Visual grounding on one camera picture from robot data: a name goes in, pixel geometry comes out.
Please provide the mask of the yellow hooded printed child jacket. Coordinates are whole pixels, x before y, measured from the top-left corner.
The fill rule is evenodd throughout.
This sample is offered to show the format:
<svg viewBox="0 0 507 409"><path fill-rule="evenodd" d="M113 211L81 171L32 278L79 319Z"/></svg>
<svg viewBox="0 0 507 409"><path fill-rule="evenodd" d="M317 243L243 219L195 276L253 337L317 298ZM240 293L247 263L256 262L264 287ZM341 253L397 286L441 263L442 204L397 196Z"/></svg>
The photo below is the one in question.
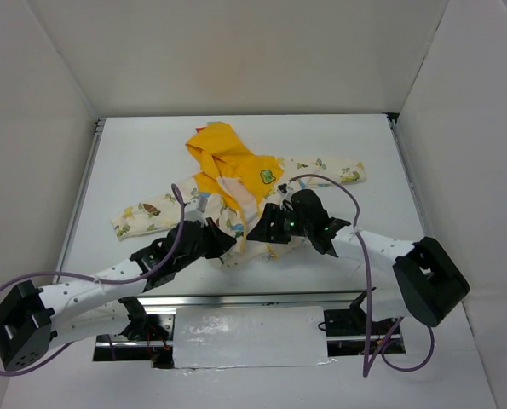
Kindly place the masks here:
<svg viewBox="0 0 507 409"><path fill-rule="evenodd" d="M204 199L204 215L237 240L229 252L216 260L221 268L232 268L255 257L279 258L305 245L305 239L301 238L277 245L253 242L245 237L259 221L266 204L281 203L278 185L290 182L294 188L314 189L325 187L326 177L341 184L366 179L364 165L351 159L256 155L223 122L199 129L186 147L198 162L200 172L178 182L183 200Z"/></svg>

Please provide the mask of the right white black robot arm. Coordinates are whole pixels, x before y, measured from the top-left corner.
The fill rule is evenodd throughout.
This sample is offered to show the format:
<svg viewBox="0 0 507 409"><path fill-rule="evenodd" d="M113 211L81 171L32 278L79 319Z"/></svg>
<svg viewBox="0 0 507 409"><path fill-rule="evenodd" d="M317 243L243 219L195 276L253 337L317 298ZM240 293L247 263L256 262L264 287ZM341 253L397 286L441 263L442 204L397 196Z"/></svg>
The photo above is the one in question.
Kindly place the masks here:
<svg viewBox="0 0 507 409"><path fill-rule="evenodd" d="M372 332L382 320L400 317L437 327L470 291L436 239L413 242L359 230L330 216L310 189L293 193L283 204L266 204L247 235L250 241L270 244L288 244L298 237L322 255L361 261L395 279L395 287L373 287L353 301L351 323L360 333Z"/></svg>

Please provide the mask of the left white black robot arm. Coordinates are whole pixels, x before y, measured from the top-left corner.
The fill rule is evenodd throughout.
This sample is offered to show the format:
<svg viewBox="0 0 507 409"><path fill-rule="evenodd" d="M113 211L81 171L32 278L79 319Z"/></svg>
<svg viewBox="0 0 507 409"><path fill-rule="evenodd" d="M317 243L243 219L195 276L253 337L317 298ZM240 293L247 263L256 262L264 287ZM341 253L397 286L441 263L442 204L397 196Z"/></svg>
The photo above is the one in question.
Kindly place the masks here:
<svg viewBox="0 0 507 409"><path fill-rule="evenodd" d="M186 221L122 262L97 274L37 287L26 279L0 303L0 359L25 372L51 349L98 335L166 338L138 296L171 282L200 258L219 259L236 243L212 220Z"/></svg>

